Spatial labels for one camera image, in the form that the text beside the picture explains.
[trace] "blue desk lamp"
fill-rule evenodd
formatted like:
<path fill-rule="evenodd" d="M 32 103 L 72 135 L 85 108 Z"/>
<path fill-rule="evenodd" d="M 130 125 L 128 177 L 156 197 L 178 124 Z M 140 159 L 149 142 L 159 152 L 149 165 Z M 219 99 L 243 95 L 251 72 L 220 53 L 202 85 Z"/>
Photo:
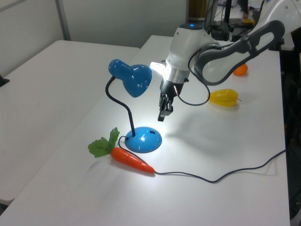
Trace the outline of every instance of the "blue desk lamp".
<path fill-rule="evenodd" d="M 156 150 L 162 142 L 160 133 L 150 127 L 135 128 L 129 107 L 109 94 L 109 86 L 117 78 L 122 80 L 123 86 L 129 95 L 139 97 L 151 83 L 151 69 L 146 65 L 129 66 L 123 61 L 115 59 L 109 64 L 109 72 L 112 78 L 106 85 L 105 93 L 112 101 L 127 109 L 130 119 L 131 131 L 127 133 L 125 140 L 127 148 L 137 153 L 147 153 Z"/>

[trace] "plastic vegetable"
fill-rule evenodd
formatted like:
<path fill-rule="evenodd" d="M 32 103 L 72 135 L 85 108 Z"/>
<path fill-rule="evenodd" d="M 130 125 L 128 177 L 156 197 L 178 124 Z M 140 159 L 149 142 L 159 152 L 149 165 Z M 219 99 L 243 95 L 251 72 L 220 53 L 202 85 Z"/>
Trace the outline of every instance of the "plastic vegetable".
<path fill-rule="evenodd" d="M 147 173 L 155 173 L 155 170 L 150 165 L 144 163 L 140 159 L 138 159 L 133 154 L 125 151 L 120 147 L 115 147 L 111 151 L 111 156 L 114 160 L 126 164 L 135 169 L 147 172 Z"/>
<path fill-rule="evenodd" d="M 237 75 L 237 76 L 242 76 L 242 75 L 245 75 L 248 71 L 248 66 L 246 64 L 243 64 L 241 66 L 239 66 L 234 72 L 233 74 L 234 75 Z"/>
<path fill-rule="evenodd" d="M 220 89 L 210 95 L 210 101 L 217 105 L 231 107 L 236 104 L 238 93 L 232 89 Z"/>
<path fill-rule="evenodd" d="M 106 138 L 101 137 L 100 140 L 90 143 L 88 146 L 89 152 L 94 155 L 95 158 L 110 154 L 111 150 L 115 147 L 119 133 L 117 127 L 112 129 L 109 141 Z"/>

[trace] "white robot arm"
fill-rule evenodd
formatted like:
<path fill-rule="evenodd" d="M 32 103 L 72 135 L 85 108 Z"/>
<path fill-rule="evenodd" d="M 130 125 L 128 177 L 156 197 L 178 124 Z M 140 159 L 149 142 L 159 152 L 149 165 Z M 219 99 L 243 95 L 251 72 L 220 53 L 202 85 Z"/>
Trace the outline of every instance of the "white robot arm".
<path fill-rule="evenodd" d="M 188 62 L 196 57 L 195 76 L 207 85 L 224 82 L 233 71 L 248 60 L 276 44 L 287 33 L 301 27 L 301 0 L 272 0 L 261 12 L 253 30 L 240 40 L 225 48 L 212 39 L 204 29 L 195 24 L 180 26 L 173 37 L 166 59 L 166 70 L 161 82 L 159 121 L 173 111 L 173 98 L 180 94 L 188 81 Z"/>

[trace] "lamp shade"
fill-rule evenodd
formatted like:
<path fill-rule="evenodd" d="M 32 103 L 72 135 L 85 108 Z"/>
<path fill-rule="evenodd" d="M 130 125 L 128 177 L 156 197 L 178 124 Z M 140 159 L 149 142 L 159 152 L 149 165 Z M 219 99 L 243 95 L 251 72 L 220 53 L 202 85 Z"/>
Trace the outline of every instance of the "lamp shade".
<path fill-rule="evenodd" d="M 109 64 L 109 72 L 122 80 L 124 88 L 132 97 L 142 95 L 151 83 L 151 69 L 146 65 L 130 66 L 115 59 Z"/>

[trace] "toy orange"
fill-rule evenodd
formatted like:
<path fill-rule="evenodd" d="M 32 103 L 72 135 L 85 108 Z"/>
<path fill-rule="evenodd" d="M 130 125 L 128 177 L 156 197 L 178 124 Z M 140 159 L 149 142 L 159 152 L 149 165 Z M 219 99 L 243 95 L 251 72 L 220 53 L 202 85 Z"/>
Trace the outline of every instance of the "toy orange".
<path fill-rule="evenodd" d="M 246 64 L 243 64 L 241 66 L 239 66 L 234 72 L 233 74 L 234 75 L 237 75 L 237 76 L 242 76 L 242 75 L 245 75 L 248 71 L 248 66 Z"/>

